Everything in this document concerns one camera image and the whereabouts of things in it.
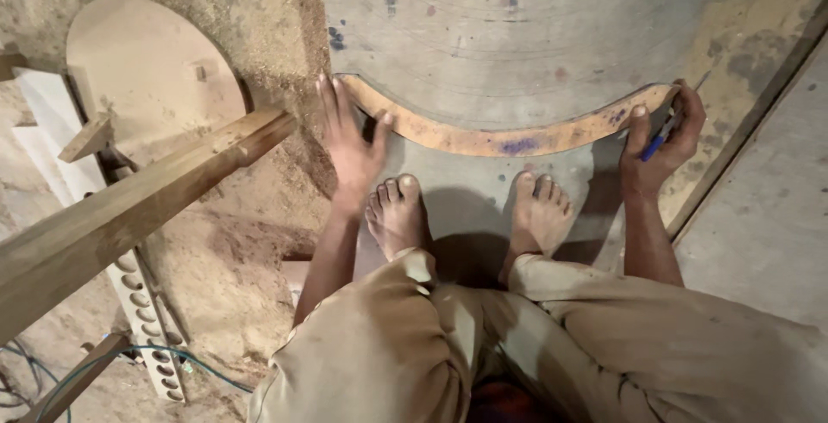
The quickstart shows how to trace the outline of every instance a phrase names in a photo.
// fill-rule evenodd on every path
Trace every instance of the beige trousers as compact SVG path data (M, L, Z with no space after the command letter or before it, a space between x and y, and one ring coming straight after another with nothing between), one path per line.
M421 249L325 299L248 421L461 422L509 373L568 421L828 421L816 328L688 289L520 257L508 292L436 286Z

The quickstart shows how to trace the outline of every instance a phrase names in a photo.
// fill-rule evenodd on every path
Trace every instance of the wooden post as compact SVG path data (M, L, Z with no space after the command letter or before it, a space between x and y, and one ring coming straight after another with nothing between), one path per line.
M295 129L256 111L0 242L0 344Z
M81 367L88 364L89 362L103 357L106 354L111 354L112 352L116 352L118 350L122 350L129 347L129 340L126 336L118 333L111 333L109 336L104 338L97 347L93 348L91 352L84 358L83 360L78 363L77 367L75 367L66 377L72 376L77 372ZM72 381L68 382L60 392L57 392L57 388L64 384L66 378L60 380L54 389L51 390L45 397L41 399L41 401L37 402L35 407L32 407L29 410L29 413L26 413L23 418L20 418L17 423L52 423L53 421L57 420L63 412L66 411L67 408L78 398L81 392L83 392L89 384L92 384L92 381L98 377L99 374L106 367L117 357L118 355L112 354L108 357L101 358L95 365L91 365L86 368L84 371L80 372L75 376ZM43 412L43 415L39 420L37 420L37 416L40 415L41 410L43 407L47 405L49 402L49 408Z

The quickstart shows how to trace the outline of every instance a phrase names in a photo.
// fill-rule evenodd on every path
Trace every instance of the blue marker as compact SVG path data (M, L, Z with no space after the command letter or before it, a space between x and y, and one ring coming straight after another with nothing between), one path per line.
M709 75L710 71L705 72L705 75L701 76L701 80L699 80L699 83L696 84L696 88L694 88L694 90L698 91L699 88L701 88L701 84L704 83L705 80L707 80L707 77ZM679 123L679 121L683 118L683 115L684 103L680 103L678 108L676 108L676 112L675 114L673 114L673 117L671 117L667 124L665 124L664 127L662 127L662 129L658 132L658 135L652 138L650 144L647 146L647 148L644 149L644 153L641 153L641 161L647 161L650 158L652 158L654 154L656 154L656 150L658 150L658 147L661 146L662 143L664 143L664 141L668 139L670 131Z

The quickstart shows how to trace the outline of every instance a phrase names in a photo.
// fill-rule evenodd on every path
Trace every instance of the foot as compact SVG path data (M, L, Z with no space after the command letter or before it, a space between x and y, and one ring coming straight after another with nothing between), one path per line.
M515 188L512 238L499 276L503 285L508 283L515 259L524 253L552 257L569 233L574 214L569 196L548 174L536 177L524 171L517 175Z
M390 261L400 250L426 248L430 242L420 183L410 174L388 179L368 196L367 228Z

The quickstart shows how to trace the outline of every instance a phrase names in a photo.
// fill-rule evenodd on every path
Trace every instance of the dirt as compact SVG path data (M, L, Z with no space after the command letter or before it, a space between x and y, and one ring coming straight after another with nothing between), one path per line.
M66 68L66 35L92 0L0 0L0 42L33 68ZM300 129L249 168L226 178L140 247L151 274L191 336L191 351L233 379L254 386L289 332L293 307L280 272L284 256L312 253L324 223L334 174L314 122L314 79L329 69L322 0L154 0L188 18L228 58L252 109L290 111ZM3 91L4 98L14 98ZM19 232L59 205L11 136L31 123L19 104L0 103L0 237ZM122 326L119 302L98 276L22 334L58 375ZM26 367L0 354L0 372ZM202 371L184 373L189 402L159 400L147 373L113 363L73 405L75 421L243 421L247 397ZM0 420L21 409L0 409Z

